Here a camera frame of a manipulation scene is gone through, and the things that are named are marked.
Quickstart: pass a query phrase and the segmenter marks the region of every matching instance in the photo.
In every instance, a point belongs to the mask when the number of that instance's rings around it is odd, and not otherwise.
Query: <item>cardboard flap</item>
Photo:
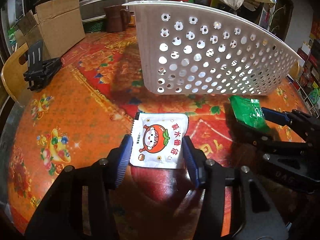
[[[79,0],[52,0],[36,6],[39,22],[79,8]]]
[[[28,11],[24,17],[20,19],[17,26],[21,32],[26,35],[34,26],[37,25],[37,21],[33,17],[32,11]]]

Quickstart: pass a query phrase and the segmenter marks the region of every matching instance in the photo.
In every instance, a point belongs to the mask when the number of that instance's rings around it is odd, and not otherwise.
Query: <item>orange tablecloth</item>
[[[8,196],[15,226],[24,232],[48,188],[65,165],[89,166],[130,134],[136,112],[186,113],[195,145],[224,166],[246,163],[230,150],[224,95],[155,95],[143,85],[135,29],[92,33],[67,52],[50,85],[34,93],[16,132],[9,162]],[[307,112],[285,79],[261,106]],[[288,127],[270,125],[282,140],[301,141]],[[61,137],[66,144],[53,147]],[[51,156],[51,161],[44,160]],[[223,234],[228,233],[230,194],[226,191]],[[111,192],[122,239],[191,239],[203,192],[194,190],[186,170],[128,166],[124,182]],[[63,225],[57,228],[57,238]]]

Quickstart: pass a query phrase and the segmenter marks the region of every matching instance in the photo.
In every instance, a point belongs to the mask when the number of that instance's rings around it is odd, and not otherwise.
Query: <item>brown pitcher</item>
[[[129,26],[131,14],[121,5],[104,8],[106,14],[106,31],[108,33],[123,32]]]

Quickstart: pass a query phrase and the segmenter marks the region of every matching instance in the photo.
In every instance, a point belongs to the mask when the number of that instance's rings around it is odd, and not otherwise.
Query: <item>green basket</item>
[[[88,22],[83,24],[83,29],[85,33],[94,33],[104,30],[105,20],[99,20],[94,22]]]

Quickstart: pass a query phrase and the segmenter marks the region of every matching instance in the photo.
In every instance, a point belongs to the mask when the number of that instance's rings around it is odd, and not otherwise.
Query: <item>white packet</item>
[[[187,128],[185,114],[137,113],[131,132],[130,163],[149,168],[183,168],[181,143]]]

